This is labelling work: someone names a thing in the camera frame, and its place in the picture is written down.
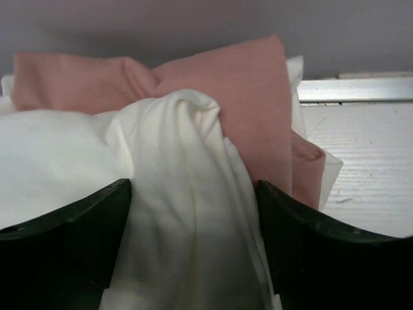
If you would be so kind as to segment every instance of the pink fabric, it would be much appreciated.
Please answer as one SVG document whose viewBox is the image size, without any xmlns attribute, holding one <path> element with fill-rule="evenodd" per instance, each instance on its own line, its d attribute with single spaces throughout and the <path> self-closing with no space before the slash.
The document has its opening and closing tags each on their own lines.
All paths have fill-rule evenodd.
<svg viewBox="0 0 413 310">
<path fill-rule="evenodd" d="M 265 37 L 165 63 L 153 70 L 128 57 L 17 53 L 12 100 L 18 110 L 89 114 L 193 88 L 221 106 L 224 135 L 252 181 L 267 180 L 318 207 L 325 154 L 291 131 L 283 45 Z"/>
</svg>

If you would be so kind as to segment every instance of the aluminum strip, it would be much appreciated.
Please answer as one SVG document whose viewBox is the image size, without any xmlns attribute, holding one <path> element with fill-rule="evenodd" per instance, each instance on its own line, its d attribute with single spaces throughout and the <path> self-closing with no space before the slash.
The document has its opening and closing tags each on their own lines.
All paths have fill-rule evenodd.
<svg viewBox="0 0 413 310">
<path fill-rule="evenodd" d="M 413 77 L 304 80 L 298 97 L 302 103 L 413 101 Z"/>
</svg>

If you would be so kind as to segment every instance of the white fabric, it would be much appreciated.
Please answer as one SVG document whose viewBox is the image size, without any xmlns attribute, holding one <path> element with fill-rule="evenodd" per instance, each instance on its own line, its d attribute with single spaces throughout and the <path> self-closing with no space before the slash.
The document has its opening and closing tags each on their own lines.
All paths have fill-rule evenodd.
<svg viewBox="0 0 413 310">
<path fill-rule="evenodd" d="M 292 130 L 299 134 L 303 139 L 307 138 L 303 113 L 299 104 L 297 88 L 303 79 L 304 59 L 302 56 L 290 58 L 287 60 L 288 77 L 290 79 L 291 96 L 292 96 Z M 322 210 L 330 196 L 333 184 L 336 182 L 338 174 L 343 166 L 343 162 L 324 150 L 326 155 L 323 177 L 321 179 L 321 193 L 319 201 L 319 210 Z"/>
<path fill-rule="evenodd" d="M 0 81 L 3 96 L 9 96 L 13 89 L 14 74 L 6 74 Z"/>
<path fill-rule="evenodd" d="M 96 116 L 0 116 L 0 228 L 130 178 L 100 310 L 270 309 L 254 190 L 218 112 L 210 97 L 182 90 Z"/>
<path fill-rule="evenodd" d="M 290 89 L 292 96 L 292 130 L 299 134 L 303 139 L 307 138 L 307 132 L 305 129 L 303 113 L 298 99 L 298 85 L 303 79 L 304 71 L 304 59 L 303 56 L 293 57 L 287 59 L 288 78 L 290 80 Z M 14 75 L 7 74 L 1 79 L 1 86 L 3 88 L 3 95 L 9 96 L 14 84 Z M 13 103 L 10 98 L 4 100 L 0 99 L 0 115 L 3 113 L 11 113 L 15 111 Z M 326 150 L 323 150 L 326 154 L 325 168 L 323 172 L 323 178 L 321 180 L 321 194 L 319 201 L 319 210 L 321 210 L 327 203 L 330 196 L 333 184 L 336 182 L 338 174 L 343 166 L 343 162 L 331 155 Z"/>
</svg>

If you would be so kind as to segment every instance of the crumpled fabric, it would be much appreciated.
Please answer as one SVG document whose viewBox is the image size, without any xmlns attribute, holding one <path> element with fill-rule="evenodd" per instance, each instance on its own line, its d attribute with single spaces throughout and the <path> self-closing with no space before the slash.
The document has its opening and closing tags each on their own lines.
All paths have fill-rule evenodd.
<svg viewBox="0 0 413 310">
<path fill-rule="evenodd" d="M 303 139 L 308 140 L 307 130 L 305 128 L 304 118 L 301 111 L 301 105 L 298 99 L 298 85 L 303 79 L 304 72 L 304 59 L 302 56 L 289 58 L 287 60 L 288 78 L 290 79 L 291 95 L 292 95 L 292 130 L 296 132 Z M 322 210 L 327 203 L 330 196 L 333 184 L 336 182 L 340 170 L 343 166 L 343 161 L 333 156 L 331 153 L 322 149 L 325 153 L 325 166 L 323 171 L 323 177 L 321 179 L 321 191 L 318 210 Z"/>
<path fill-rule="evenodd" d="M 181 90 L 95 116 L 0 116 L 0 228 L 129 178 L 101 310 L 271 309 L 254 189 L 218 113 L 212 98 Z"/>
<path fill-rule="evenodd" d="M 21 52 L 11 98 L 18 110 L 89 114 L 192 88 L 221 106 L 223 134 L 236 146 L 251 180 L 266 180 L 313 208 L 319 206 L 325 153 L 291 131 L 291 92 L 276 36 L 177 59 L 153 70 L 128 58 Z"/>
</svg>

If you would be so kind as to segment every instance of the gray wall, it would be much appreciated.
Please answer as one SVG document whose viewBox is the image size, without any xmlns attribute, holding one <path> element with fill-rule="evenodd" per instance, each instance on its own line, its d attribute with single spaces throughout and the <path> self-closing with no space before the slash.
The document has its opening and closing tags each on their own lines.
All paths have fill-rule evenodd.
<svg viewBox="0 0 413 310">
<path fill-rule="evenodd" d="M 0 0 L 0 74 L 18 50 L 150 66 L 271 33 L 307 78 L 413 70 L 413 0 Z"/>
</svg>

